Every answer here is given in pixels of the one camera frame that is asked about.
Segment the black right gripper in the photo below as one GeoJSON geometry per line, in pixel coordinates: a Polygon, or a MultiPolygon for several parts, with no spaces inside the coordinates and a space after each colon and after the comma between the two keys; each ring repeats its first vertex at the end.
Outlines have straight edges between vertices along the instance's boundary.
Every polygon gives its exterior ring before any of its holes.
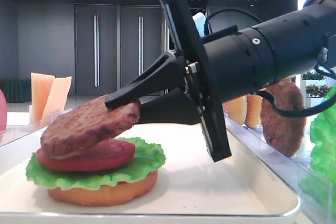
{"type": "Polygon", "coordinates": [[[187,0],[159,0],[177,52],[166,51],[143,73],[109,94],[108,109],[166,89],[174,90],[141,104],[138,124],[201,122],[214,162],[231,156],[222,104],[252,93],[276,79],[274,57],[256,28],[236,26],[200,37],[187,0]],[[180,88],[185,85],[188,97],[180,88]]]}

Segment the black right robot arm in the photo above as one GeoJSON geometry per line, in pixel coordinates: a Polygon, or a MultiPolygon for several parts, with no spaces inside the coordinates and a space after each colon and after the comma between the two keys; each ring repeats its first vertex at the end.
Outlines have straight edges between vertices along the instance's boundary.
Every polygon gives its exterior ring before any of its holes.
{"type": "Polygon", "coordinates": [[[174,50],[106,98],[116,108],[162,90],[141,106],[140,123],[200,123],[213,161],[230,157],[222,104],[309,69],[335,77],[335,0],[307,0],[301,10],[250,28],[201,37],[187,0],[159,0],[174,50]]]}

